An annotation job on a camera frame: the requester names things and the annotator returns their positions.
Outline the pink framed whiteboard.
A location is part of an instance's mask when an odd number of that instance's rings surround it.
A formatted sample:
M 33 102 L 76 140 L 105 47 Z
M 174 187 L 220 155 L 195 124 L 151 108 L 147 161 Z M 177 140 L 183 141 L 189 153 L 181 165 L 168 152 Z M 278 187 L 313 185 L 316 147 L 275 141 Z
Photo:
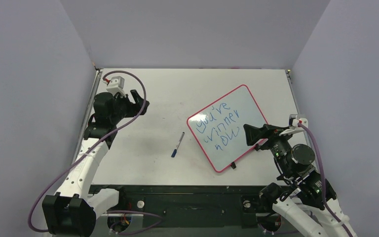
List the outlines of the pink framed whiteboard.
M 188 117 L 187 126 L 213 169 L 223 172 L 252 150 L 243 126 L 267 123 L 249 87 L 238 86 Z

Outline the white whiteboard marker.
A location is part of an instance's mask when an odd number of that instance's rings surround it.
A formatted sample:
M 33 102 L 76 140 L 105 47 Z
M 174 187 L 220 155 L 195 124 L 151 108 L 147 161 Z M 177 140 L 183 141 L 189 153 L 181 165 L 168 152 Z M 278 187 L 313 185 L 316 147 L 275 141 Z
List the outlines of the white whiteboard marker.
M 181 136 L 180 136 L 180 138 L 178 140 L 178 143 L 177 143 L 176 147 L 174 148 L 174 149 L 177 149 L 177 151 L 178 151 L 179 146 L 180 146 L 180 144 L 181 144 L 181 142 L 183 140 L 184 135 L 185 135 L 185 132 L 182 132 L 182 134 L 181 134 Z

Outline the blue marker cap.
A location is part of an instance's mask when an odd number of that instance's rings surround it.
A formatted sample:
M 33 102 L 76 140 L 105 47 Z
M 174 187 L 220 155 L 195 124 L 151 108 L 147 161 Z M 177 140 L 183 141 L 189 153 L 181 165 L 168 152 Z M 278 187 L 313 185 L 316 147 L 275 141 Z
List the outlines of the blue marker cap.
M 173 151 L 171 157 L 174 158 L 174 157 L 176 156 L 176 153 L 177 153 L 177 149 L 174 149 L 174 151 Z

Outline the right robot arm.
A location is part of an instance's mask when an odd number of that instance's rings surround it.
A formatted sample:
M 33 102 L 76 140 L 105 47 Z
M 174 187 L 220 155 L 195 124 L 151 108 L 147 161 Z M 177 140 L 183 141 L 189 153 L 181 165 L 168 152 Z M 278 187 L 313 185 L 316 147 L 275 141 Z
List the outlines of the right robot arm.
M 271 183 L 259 192 L 259 206 L 279 214 L 304 237 L 355 237 L 349 217 L 325 178 L 317 142 L 304 118 L 287 127 L 264 124 L 243 126 L 247 145 L 271 151 L 283 189 Z

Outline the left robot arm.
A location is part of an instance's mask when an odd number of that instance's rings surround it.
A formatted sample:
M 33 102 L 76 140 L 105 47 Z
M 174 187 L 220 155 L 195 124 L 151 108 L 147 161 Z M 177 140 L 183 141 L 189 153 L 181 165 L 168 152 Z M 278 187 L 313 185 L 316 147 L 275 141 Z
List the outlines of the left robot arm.
M 117 135 L 117 124 L 124 118 L 134 121 L 144 115 L 149 106 L 146 96 L 137 90 L 128 94 L 102 92 L 94 97 L 94 114 L 85 129 L 81 148 L 65 179 L 53 195 L 46 195 L 42 210 L 47 232 L 52 235 L 89 237 L 97 219 L 110 208 L 122 212 L 127 198 L 118 190 L 105 188 L 92 197 L 89 190 L 96 171 Z

